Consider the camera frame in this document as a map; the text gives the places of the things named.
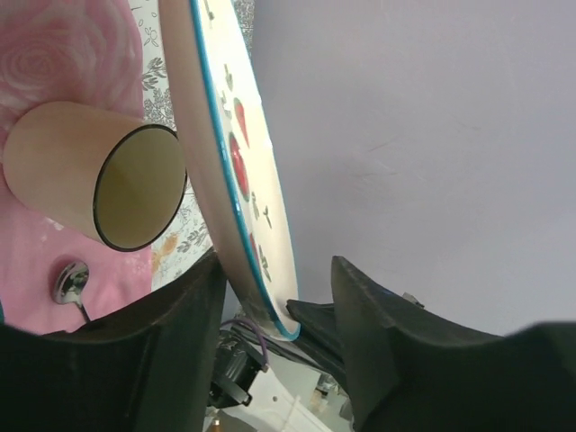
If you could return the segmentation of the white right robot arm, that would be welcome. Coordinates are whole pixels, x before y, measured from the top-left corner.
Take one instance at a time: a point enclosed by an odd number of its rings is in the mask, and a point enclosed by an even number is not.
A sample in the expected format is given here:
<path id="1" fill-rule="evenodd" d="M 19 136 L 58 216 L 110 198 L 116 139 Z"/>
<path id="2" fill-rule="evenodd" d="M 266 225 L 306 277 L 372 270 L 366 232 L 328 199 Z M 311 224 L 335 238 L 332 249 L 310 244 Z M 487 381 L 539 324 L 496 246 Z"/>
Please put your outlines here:
<path id="1" fill-rule="evenodd" d="M 257 431 L 329 431 L 298 395 L 292 394 L 274 372 L 271 352 L 320 372 L 321 395 L 347 394 L 343 346 L 334 305 L 290 301 L 288 310 L 300 322 L 293 342 L 274 342 L 245 316 L 220 324 L 208 394 L 210 431 L 220 424 L 220 411 Z"/>

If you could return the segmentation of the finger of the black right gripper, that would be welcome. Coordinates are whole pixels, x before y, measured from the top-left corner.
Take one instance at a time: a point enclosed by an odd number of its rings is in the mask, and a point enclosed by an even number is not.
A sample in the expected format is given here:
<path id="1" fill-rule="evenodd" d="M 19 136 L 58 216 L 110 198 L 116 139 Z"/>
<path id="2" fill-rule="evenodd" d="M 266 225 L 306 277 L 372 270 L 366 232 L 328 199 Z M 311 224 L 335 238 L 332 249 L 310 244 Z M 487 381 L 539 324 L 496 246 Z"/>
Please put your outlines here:
<path id="1" fill-rule="evenodd" d="M 334 304 L 289 300 L 287 310 L 301 327 L 293 343 L 337 383 L 345 383 L 347 373 Z"/>

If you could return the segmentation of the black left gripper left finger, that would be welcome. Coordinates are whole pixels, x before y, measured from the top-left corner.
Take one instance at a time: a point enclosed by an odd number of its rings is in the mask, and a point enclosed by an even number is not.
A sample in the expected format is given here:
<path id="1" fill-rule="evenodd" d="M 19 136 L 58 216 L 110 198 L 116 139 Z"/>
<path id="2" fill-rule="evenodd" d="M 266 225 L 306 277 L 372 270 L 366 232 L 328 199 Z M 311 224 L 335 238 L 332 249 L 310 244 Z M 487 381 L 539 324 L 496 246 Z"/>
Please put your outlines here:
<path id="1" fill-rule="evenodd" d="M 225 288 L 207 252 L 172 283 L 74 332 L 2 326 L 2 430 L 202 430 Z"/>

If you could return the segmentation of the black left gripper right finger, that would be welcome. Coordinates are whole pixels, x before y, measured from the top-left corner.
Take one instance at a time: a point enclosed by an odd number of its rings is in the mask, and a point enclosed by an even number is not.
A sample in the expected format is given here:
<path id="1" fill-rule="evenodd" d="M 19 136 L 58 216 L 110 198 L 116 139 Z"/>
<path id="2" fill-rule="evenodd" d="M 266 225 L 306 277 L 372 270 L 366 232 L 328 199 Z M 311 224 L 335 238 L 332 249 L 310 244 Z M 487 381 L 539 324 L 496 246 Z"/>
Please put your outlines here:
<path id="1" fill-rule="evenodd" d="M 358 430 L 574 430 L 573 323 L 504 337 L 467 328 L 341 256 L 331 262 L 331 287 Z"/>

